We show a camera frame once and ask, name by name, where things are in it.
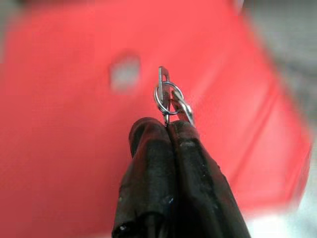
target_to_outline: red plastic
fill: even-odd
[[[140,59],[128,91],[110,66]],[[243,212],[303,192],[311,142],[241,17],[222,0],[117,0],[33,10],[8,33],[0,82],[0,237],[112,228],[128,133],[161,119],[158,66],[183,91]]]

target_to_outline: gray background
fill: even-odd
[[[5,25],[20,11],[12,0],[0,3],[0,56]],[[275,62],[312,131],[317,130],[317,0],[247,0],[246,20]],[[248,220],[253,238],[317,238],[317,148],[298,209]]]

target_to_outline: metal tool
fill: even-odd
[[[180,120],[188,121],[194,126],[193,110],[185,102],[184,95],[179,87],[170,82],[168,70],[160,66],[158,68],[158,76],[158,86],[154,89],[154,100],[163,114],[165,125],[169,124],[169,116],[178,115]],[[169,110],[171,103],[175,109],[173,112]]]

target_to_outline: silver ring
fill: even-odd
[[[183,95],[182,91],[180,91],[179,87],[176,86],[176,84],[169,82],[169,81],[164,81],[164,82],[162,82],[162,84],[167,84],[167,85],[171,86],[172,88],[174,88],[180,94],[182,99],[184,100],[184,95]],[[156,87],[154,90],[154,100],[158,106],[158,109],[165,115],[176,115],[176,114],[180,113],[181,110],[171,112],[170,110],[168,110],[166,107],[163,106],[162,102],[159,100],[158,89],[159,89],[159,87]]]

